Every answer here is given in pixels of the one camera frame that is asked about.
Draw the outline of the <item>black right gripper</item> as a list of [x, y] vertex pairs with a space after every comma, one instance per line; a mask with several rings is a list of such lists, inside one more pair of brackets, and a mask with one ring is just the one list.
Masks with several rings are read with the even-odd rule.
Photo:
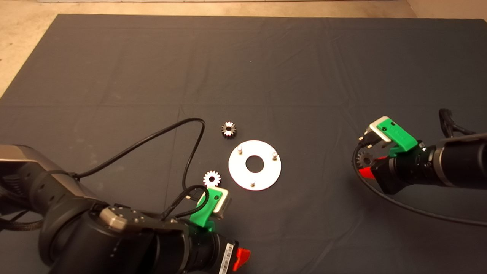
[[411, 185], [435, 185], [435, 147], [415, 147], [395, 157], [376, 160], [372, 167], [360, 168], [364, 179], [375, 179], [383, 193], [395, 195]]

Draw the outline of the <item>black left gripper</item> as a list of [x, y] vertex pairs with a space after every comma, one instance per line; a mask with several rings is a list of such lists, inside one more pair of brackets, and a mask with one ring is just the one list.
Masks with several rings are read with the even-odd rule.
[[183, 273], [233, 274], [250, 258], [251, 251], [239, 247], [239, 242], [216, 232], [190, 232], [188, 260]]

